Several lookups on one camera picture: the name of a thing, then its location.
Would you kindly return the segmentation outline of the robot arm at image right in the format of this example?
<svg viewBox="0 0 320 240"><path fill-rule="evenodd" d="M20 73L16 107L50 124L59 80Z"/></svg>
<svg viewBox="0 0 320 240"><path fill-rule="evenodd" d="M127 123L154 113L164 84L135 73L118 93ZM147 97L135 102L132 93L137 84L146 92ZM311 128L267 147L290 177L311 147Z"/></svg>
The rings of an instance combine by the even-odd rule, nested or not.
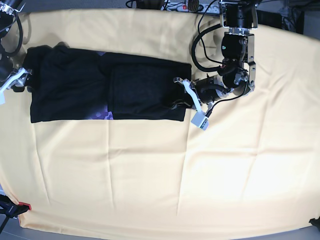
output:
<svg viewBox="0 0 320 240"><path fill-rule="evenodd" d="M171 109L181 107L201 112L205 104L208 110L204 116L209 117L218 103L229 100L229 94L237 99L255 89L255 36L250 31L258 27L257 1L221 0L218 5L220 23L198 31L190 50L192 62L198 70L217 74L194 81L176 77L174 82L183 88L183 93L170 104ZM223 60L219 66L204 67L197 60L196 47L204 35L219 28L227 30L221 42Z"/></svg>

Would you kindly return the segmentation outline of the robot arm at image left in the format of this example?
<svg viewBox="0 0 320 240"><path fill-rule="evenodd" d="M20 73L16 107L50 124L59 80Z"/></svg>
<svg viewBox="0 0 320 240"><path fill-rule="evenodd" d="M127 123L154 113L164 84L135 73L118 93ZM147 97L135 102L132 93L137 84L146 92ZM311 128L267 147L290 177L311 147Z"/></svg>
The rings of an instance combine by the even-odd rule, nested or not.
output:
<svg viewBox="0 0 320 240"><path fill-rule="evenodd" d="M5 91L21 93L28 85L32 70L22 67L24 32L19 13L24 8L23 0L0 2L0 104L5 104Z"/></svg>

